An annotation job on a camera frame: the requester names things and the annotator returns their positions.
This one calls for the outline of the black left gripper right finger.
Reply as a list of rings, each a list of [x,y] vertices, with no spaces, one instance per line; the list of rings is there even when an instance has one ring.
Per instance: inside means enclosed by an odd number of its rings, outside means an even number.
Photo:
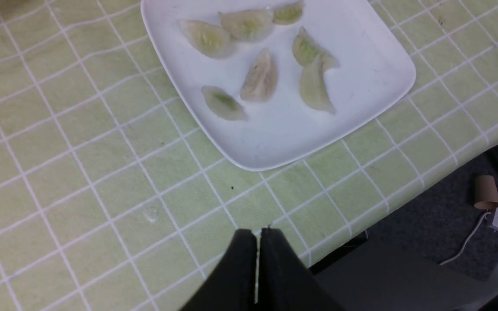
[[[263,228],[259,250],[259,311],[343,311],[314,279],[283,232]]]

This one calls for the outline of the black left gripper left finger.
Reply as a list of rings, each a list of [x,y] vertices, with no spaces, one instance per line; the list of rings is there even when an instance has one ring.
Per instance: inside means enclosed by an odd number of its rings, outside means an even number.
[[[257,240],[238,229],[207,280],[182,306],[182,311],[251,311],[255,303]]]

